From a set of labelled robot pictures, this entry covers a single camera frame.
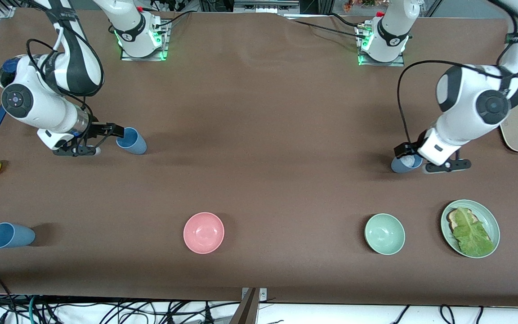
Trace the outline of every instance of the bowl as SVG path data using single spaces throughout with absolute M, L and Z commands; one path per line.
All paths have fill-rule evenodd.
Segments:
M 223 222 L 212 213 L 198 213 L 185 223 L 183 240 L 189 250 L 208 254 L 221 245 L 225 229 Z
M 485 256 L 468 256 L 467 254 L 461 252 L 461 249 L 459 248 L 459 242 L 457 242 L 457 240 L 453 236 L 453 232 L 451 231 L 451 224 L 447 219 L 449 213 L 459 207 L 471 209 L 471 211 L 473 211 L 473 215 L 477 216 L 479 221 L 483 223 L 485 231 L 489 235 L 489 238 L 491 238 L 491 242 L 493 242 L 493 245 L 495 245 L 495 248 L 493 249 L 493 251 L 489 252 L 489 254 Z M 495 219 L 495 216 L 493 216 L 491 211 L 489 211 L 489 209 L 487 209 L 485 206 L 481 205 L 476 201 L 466 199 L 453 201 L 452 203 L 447 205 L 447 207 L 445 207 L 441 215 L 441 231 L 442 236 L 445 238 L 446 242 L 451 246 L 451 248 L 453 248 L 453 250 L 457 251 L 457 253 L 459 253 L 461 256 L 473 259 L 486 258 L 493 254 L 493 252 L 497 250 L 497 246 L 499 246 L 499 241 L 501 240 L 499 224 L 497 223 L 497 220 Z
M 405 229 L 394 216 L 377 214 L 367 221 L 365 240 L 375 252 L 392 256 L 405 244 Z

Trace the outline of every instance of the lettuce leaf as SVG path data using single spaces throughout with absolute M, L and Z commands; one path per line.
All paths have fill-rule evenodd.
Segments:
M 457 227 L 453 230 L 453 235 L 459 242 L 461 252 L 471 257 L 483 257 L 491 253 L 495 245 L 483 228 L 483 223 L 475 221 L 472 214 L 467 208 L 458 208 L 455 213 Z

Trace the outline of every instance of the pink bowl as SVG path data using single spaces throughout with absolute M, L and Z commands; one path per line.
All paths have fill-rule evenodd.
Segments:
M 199 213 L 191 216 L 183 229 L 183 240 L 189 250 L 211 253 L 221 245 L 225 228 L 222 221 L 212 213 Z

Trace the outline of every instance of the blue cup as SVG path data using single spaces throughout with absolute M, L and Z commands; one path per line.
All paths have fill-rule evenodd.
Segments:
M 147 150 L 145 139 L 133 127 L 125 127 L 123 138 L 117 138 L 117 145 L 132 154 L 143 154 Z
M 419 155 L 406 155 L 401 158 L 393 158 L 393 162 L 391 162 L 391 170 L 398 174 L 404 174 L 419 168 L 421 164 L 423 164 L 423 158 Z
M 0 223 L 0 248 L 17 248 L 35 240 L 35 232 L 25 226 Z

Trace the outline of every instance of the green bowl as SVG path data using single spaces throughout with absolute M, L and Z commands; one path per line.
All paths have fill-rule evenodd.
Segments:
M 447 216 L 450 212 L 452 212 L 454 209 L 457 209 L 459 207 L 465 207 L 469 208 L 473 211 L 473 215 L 477 216 L 479 221 L 483 223 L 483 227 L 485 228 L 485 231 L 487 234 L 489 234 L 489 238 L 491 238 L 491 242 L 493 242 L 493 245 L 495 245 L 495 248 L 493 251 L 489 252 L 486 256 L 468 256 L 467 254 L 461 252 L 461 249 L 459 248 L 459 242 L 455 239 L 453 236 L 453 232 L 451 231 L 451 224 L 449 223 L 449 220 L 447 219 Z M 499 231 L 499 224 L 497 224 L 497 220 L 495 219 L 495 216 L 491 214 L 491 211 L 487 209 L 485 206 L 481 205 L 480 203 L 472 200 L 456 200 L 450 203 L 444 211 L 442 211 L 441 215 L 441 231 L 442 236 L 445 238 L 447 243 L 453 248 L 453 250 L 457 251 L 461 256 L 465 256 L 467 258 L 473 258 L 473 259 L 481 259 L 490 256 L 497 250 L 497 246 L 499 246 L 499 240 L 501 239 L 501 232 Z
M 375 252 L 392 256 L 405 244 L 405 229 L 389 214 L 377 214 L 365 226 L 365 240 Z

